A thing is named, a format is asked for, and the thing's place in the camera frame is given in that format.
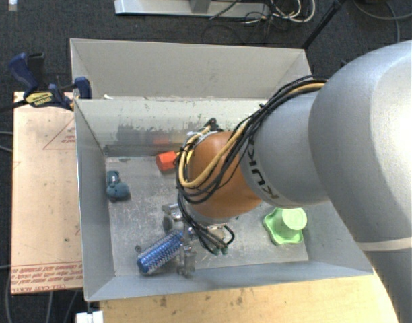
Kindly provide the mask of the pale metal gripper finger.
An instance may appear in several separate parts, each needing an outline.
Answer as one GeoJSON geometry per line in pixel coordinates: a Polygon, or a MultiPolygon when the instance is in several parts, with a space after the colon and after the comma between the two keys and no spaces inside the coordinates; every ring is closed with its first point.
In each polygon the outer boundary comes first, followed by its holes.
{"type": "Polygon", "coordinates": [[[164,231],[171,231],[177,223],[183,222],[183,216],[177,203],[162,205],[164,231]]]}
{"type": "Polygon", "coordinates": [[[177,267],[177,273],[182,276],[189,276],[195,271],[195,258],[197,252],[192,246],[181,246],[179,263],[177,267]]]}

